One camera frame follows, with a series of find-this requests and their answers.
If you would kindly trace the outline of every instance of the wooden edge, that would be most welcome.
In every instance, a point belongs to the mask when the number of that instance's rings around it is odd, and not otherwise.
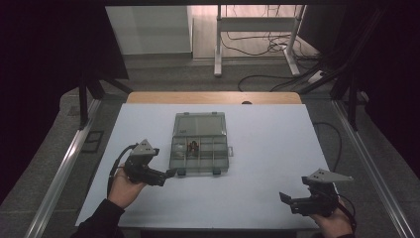
[[[302,104],[296,92],[163,92],[136,91],[129,94],[127,103],[156,104]]]

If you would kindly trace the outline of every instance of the white tabletop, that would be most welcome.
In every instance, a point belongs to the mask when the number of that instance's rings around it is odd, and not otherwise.
[[[169,178],[147,186],[121,217],[121,227],[195,229],[308,229],[309,217],[292,214],[278,193],[308,197],[301,181],[328,170],[306,106],[124,104],[76,225],[106,196],[108,175],[121,152],[148,139],[159,148],[150,167],[166,171],[175,114],[224,112],[234,157],[220,177]],[[129,152],[121,162],[125,162]]]

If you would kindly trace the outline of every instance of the human hand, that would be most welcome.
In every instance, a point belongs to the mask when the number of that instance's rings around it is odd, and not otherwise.
[[[114,175],[111,191],[108,200],[114,202],[119,207],[125,209],[139,195],[140,191],[146,186],[144,182],[132,183],[123,170],[124,164],[120,166]]]
[[[353,234],[352,226],[347,215],[337,208],[329,217],[324,217],[318,214],[310,215],[312,219],[321,228],[322,234],[325,238],[337,238],[342,235]]]

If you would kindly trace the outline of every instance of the aluminum rail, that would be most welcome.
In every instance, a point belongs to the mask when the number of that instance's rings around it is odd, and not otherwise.
[[[416,237],[408,224],[407,218],[405,217],[404,212],[395,196],[392,194],[389,187],[386,185],[383,176],[380,174],[374,160],[372,159],[370,153],[368,152],[365,143],[360,137],[359,133],[353,130],[353,127],[347,120],[346,109],[342,103],[339,103],[336,100],[332,100],[333,107],[336,109],[337,114],[343,123],[344,128],[346,129],[350,140],[352,141],[355,149],[359,155],[359,158],[364,165],[370,180],[373,183],[374,188],[376,189],[380,199],[382,200],[383,205],[385,206],[386,211],[388,212],[392,222],[395,225],[396,230],[399,233],[400,237],[405,238],[414,238]]]
[[[41,237],[44,233],[44,230],[47,227],[47,224],[50,220],[50,217],[53,214],[56,203],[61,195],[62,190],[64,189],[65,183],[73,169],[74,163],[77,159],[77,156],[81,150],[83,142],[85,141],[87,134],[89,133],[94,117],[98,110],[101,101],[94,99],[89,107],[89,119],[86,123],[86,126],[83,130],[78,130],[71,142],[64,158],[62,159],[61,165],[58,168],[58,171],[55,174],[55,177],[52,180],[49,190],[44,196],[43,202],[38,208],[37,213],[25,235],[25,238],[35,238]]]

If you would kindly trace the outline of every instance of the transparent plastic box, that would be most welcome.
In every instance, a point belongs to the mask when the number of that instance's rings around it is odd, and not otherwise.
[[[229,168],[225,113],[177,113],[169,167],[179,176],[220,175]]]

